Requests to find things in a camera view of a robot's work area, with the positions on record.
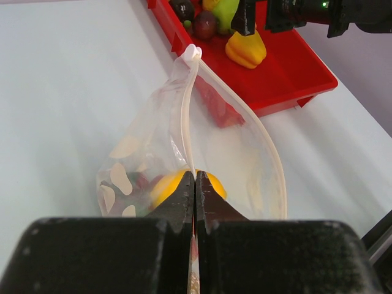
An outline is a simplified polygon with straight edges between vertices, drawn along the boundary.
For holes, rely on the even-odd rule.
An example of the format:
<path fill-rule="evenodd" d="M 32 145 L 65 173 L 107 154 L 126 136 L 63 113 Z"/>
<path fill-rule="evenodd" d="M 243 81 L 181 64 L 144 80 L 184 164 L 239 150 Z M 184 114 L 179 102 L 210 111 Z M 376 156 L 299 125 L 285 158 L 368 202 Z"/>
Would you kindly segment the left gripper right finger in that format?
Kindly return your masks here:
<path fill-rule="evenodd" d="M 195 181 L 202 293 L 382 293 L 363 242 L 334 220 L 249 220 Z"/>

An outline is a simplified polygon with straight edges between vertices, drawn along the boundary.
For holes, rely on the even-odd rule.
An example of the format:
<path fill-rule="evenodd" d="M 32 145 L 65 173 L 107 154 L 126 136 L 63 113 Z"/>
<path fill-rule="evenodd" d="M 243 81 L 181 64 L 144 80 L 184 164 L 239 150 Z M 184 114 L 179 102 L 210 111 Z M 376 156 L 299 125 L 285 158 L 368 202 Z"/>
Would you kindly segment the lychee bunch with leaves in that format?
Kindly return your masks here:
<path fill-rule="evenodd" d="M 97 195 L 103 216 L 120 217 L 130 205 L 135 207 L 137 217 L 143 217 L 153 210 L 151 192 L 163 175 L 158 175 L 151 180 L 142 172 L 129 171 L 126 175 L 133 187 L 129 195 L 125 195 L 113 183 L 108 181 L 99 183 Z"/>

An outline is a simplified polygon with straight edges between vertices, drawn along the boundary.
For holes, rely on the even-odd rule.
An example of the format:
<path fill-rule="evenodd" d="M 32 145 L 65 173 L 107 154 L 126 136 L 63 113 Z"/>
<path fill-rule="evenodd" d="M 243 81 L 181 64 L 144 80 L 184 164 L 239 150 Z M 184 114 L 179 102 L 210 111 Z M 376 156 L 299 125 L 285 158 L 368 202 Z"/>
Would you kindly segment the yellow lemon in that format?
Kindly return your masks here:
<path fill-rule="evenodd" d="M 153 187 L 150 197 L 152 200 L 151 209 L 157 208 L 163 201 L 165 201 L 177 189 L 185 172 L 189 169 L 180 170 L 175 173 L 163 176 L 157 184 Z M 211 173 L 207 172 L 207 177 L 212 184 L 213 189 L 223 198 L 227 199 L 227 192 L 225 191 L 221 182 Z"/>

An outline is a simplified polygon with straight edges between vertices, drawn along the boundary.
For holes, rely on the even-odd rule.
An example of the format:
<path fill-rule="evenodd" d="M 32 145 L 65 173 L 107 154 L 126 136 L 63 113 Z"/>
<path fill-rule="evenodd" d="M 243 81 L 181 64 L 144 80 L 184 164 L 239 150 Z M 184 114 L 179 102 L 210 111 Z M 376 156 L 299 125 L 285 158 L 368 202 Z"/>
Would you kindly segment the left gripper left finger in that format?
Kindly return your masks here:
<path fill-rule="evenodd" d="M 2 293 L 187 293 L 194 177 L 145 217 L 46 218 L 22 234 Z"/>

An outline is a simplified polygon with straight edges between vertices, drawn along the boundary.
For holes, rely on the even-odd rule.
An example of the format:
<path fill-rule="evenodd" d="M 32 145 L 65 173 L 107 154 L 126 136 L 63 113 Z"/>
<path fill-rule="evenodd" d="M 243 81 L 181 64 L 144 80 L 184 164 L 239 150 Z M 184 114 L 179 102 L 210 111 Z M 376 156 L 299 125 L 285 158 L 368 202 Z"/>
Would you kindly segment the yellow bell pepper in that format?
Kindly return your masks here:
<path fill-rule="evenodd" d="M 256 68 L 267 56 L 265 44 L 257 30 L 249 36 L 235 32 L 225 45 L 225 53 L 233 62 L 247 69 Z"/>

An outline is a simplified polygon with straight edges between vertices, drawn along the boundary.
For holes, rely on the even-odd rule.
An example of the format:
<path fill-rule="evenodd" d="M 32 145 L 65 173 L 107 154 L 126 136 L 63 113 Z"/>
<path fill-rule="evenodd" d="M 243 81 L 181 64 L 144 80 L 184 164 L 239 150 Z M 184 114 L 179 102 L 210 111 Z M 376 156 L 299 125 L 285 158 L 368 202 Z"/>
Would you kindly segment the clear zip bag with pattern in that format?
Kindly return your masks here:
<path fill-rule="evenodd" d="M 213 174 L 226 201 L 248 219 L 285 219 L 281 160 L 257 115 L 189 45 L 168 80 L 146 101 L 96 176 L 125 195 L 127 172 L 149 180 L 189 169 Z"/>

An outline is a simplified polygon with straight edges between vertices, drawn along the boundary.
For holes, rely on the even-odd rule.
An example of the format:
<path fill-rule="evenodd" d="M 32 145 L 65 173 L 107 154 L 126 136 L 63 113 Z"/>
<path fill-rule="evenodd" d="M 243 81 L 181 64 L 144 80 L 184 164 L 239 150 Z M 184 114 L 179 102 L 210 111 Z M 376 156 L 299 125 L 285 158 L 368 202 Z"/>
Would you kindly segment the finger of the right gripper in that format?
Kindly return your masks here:
<path fill-rule="evenodd" d="M 255 0 L 239 0 L 238 8 L 231 21 L 231 28 L 242 36 L 255 33 Z"/>

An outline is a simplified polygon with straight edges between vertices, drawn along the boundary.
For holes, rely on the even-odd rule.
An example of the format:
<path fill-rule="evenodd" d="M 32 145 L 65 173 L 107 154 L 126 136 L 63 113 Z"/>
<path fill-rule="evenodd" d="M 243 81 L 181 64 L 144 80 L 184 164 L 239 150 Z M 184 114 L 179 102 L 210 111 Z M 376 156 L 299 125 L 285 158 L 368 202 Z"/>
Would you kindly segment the purple passion fruit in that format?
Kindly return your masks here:
<path fill-rule="evenodd" d="M 200 40 L 211 39 L 217 33 L 218 26 L 218 19 L 208 10 L 201 11 L 192 23 L 194 36 Z"/>

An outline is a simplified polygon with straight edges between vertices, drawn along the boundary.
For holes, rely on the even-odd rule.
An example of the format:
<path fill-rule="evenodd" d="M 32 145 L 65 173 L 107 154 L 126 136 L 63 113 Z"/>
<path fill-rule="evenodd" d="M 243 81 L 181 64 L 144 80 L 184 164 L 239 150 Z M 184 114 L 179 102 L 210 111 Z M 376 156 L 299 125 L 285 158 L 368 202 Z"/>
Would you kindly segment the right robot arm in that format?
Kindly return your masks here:
<path fill-rule="evenodd" d="M 264 29 L 279 33 L 307 23 L 328 26 L 327 37 L 338 37 L 355 24 L 370 34 L 391 33 L 391 0 L 275 0 L 266 2 Z"/>

